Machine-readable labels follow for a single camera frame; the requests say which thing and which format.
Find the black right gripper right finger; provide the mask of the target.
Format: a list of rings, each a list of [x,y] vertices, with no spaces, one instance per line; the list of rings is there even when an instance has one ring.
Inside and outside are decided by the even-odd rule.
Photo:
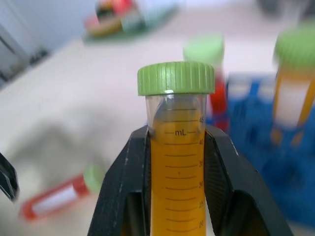
[[[256,168],[221,129],[207,126],[204,187],[217,236],[290,236],[282,212]]]

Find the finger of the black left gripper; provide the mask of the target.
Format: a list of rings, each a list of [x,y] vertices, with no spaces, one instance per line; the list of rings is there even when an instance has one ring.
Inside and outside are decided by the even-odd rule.
[[[148,236],[151,145],[148,126],[133,131],[102,182],[90,236]]]

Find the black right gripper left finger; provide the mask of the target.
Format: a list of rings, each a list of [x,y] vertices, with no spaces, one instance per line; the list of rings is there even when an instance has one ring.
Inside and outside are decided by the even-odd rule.
[[[0,153],[0,189],[7,198],[14,202],[19,195],[19,183],[14,167]]]

